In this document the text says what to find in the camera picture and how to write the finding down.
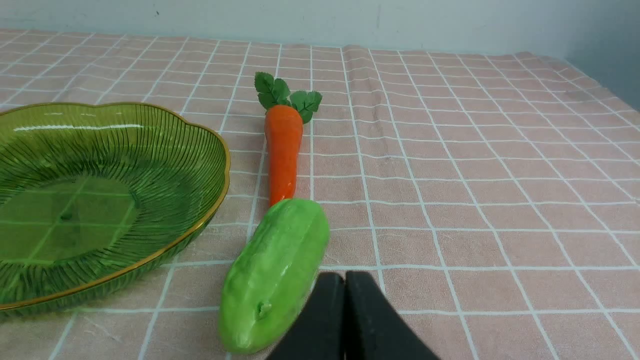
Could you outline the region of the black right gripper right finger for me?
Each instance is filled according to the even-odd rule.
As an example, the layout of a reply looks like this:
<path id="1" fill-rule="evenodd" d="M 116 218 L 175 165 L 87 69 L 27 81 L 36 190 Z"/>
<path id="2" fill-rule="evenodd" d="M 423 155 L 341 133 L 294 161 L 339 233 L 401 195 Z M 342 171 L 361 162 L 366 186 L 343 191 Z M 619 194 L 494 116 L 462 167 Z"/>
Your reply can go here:
<path id="1" fill-rule="evenodd" d="M 345 274 L 347 360 L 438 360 L 365 271 Z"/>

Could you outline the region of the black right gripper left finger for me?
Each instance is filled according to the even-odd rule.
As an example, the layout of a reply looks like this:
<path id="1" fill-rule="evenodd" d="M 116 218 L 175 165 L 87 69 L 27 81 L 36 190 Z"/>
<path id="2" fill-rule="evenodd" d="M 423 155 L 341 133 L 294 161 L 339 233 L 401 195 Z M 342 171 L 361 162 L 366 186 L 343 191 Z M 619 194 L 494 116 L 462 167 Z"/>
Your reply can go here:
<path id="1" fill-rule="evenodd" d="M 268 360 L 343 360 L 345 280 L 322 272 L 299 316 Z"/>

